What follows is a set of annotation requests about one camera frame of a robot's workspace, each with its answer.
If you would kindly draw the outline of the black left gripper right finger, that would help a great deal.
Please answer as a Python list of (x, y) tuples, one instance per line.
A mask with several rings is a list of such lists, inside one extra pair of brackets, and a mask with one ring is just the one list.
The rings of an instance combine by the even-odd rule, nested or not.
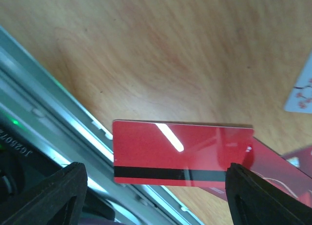
[(263, 178), (232, 163), (226, 171), (227, 201), (235, 225), (310, 225), (312, 208)]

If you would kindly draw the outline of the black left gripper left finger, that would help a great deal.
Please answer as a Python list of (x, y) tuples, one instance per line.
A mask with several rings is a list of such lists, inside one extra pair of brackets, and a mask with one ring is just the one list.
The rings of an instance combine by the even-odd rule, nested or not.
[(83, 163), (73, 162), (0, 205), (2, 225), (77, 225), (87, 192)]

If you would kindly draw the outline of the white card under arm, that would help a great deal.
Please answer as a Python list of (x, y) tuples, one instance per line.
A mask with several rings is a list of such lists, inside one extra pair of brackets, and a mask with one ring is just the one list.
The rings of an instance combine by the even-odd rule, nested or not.
[(312, 54), (309, 55), (293, 86), (284, 110), (287, 112), (312, 113)]

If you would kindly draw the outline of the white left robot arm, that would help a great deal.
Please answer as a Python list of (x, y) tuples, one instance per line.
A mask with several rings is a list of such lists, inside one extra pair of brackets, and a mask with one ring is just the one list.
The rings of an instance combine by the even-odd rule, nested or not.
[(168, 186), (225, 200), (236, 225), (309, 225), (312, 180), (250, 125), (0, 115), (0, 216), (8, 225), (199, 225)]

